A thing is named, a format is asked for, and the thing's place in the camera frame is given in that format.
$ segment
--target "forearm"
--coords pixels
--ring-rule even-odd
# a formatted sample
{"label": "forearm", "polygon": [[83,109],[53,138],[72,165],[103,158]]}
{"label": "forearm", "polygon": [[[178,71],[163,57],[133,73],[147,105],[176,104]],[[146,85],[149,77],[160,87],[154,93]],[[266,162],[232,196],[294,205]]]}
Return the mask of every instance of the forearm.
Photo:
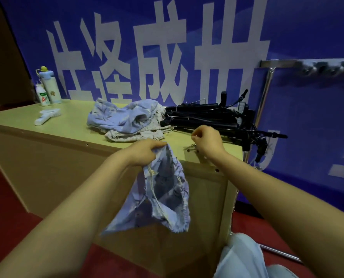
{"label": "forearm", "polygon": [[344,213],[224,154],[212,162],[320,277],[344,277]]}
{"label": "forearm", "polygon": [[110,156],[0,264],[0,277],[70,276],[81,267],[127,161]]}

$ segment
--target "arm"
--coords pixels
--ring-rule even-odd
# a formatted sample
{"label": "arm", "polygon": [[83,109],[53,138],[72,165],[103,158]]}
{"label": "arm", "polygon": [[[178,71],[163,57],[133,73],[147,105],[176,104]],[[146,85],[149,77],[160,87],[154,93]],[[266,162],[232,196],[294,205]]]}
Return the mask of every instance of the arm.
{"label": "arm", "polygon": [[200,126],[192,139],[317,276],[344,277],[342,211],[228,154],[211,127]]}
{"label": "arm", "polygon": [[165,142],[142,140],[109,158],[0,263],[0,277],[68,277],[80,270],[119,177],[155,159]]}

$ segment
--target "hand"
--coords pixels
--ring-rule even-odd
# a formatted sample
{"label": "hand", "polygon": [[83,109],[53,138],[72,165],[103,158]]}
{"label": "hand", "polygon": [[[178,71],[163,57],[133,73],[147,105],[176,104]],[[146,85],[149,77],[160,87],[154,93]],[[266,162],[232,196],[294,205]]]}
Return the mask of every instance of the hand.
{"label": "hand", "polygon": [[154,139],[144,139],[133,143],[131,146],[118,151],[124,154],[129,166],[146,166],[155,159],[152,149],[161,148],[167,145],[166,142]]}
{"label": "hand", "polygon": [[199,153],[211,161],[226,153],[219,131],[212,127],[206,125],[199,126],[192,133],[191,139],[195,142],[196,149]]}

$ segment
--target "wooden table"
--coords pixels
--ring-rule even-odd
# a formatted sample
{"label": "wooden table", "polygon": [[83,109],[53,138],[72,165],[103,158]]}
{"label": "wooden table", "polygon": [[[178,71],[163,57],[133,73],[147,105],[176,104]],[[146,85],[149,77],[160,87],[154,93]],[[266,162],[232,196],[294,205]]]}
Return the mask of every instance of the wooden table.
{"label": "wooden table", "polygon": [[[115,151],[129,143],[110,143],[87,128],[94,103],[63,100],[0,112],[0,169],[28,212],[46,217]],[[62,115],[42,126],[34,121],[42,109],[60,108]],[[184,167],[190,187],[191,224],[174,234],[154,224],[139,229],[96,236],[94,243],[160,276],[212,277],[230,232],[237,189],[206,159],[185,149],[188,133],[173,131],[166,139]],[[224,144],[242,159],[242,148]],[[140,168],[130,169],[121,182],[133,182]],[[128,191],[109,199],[99,232],[123,205]]]}

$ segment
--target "blue backdrop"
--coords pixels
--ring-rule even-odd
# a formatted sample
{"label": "blue backdrop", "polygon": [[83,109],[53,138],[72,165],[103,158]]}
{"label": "blue backdrop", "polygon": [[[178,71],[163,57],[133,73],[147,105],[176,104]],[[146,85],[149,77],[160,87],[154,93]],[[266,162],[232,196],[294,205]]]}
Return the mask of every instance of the blue backdrop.
{"label": "blue backdrop", "polygon": [[[64,98],[233,102],[249,88],[256,108],[259,60],[344,58],[344,0],[1,2],[31,77],[47,66]],[[278,69],[260,129],[289,135],[265,172],[344,211],[344,76]]]}

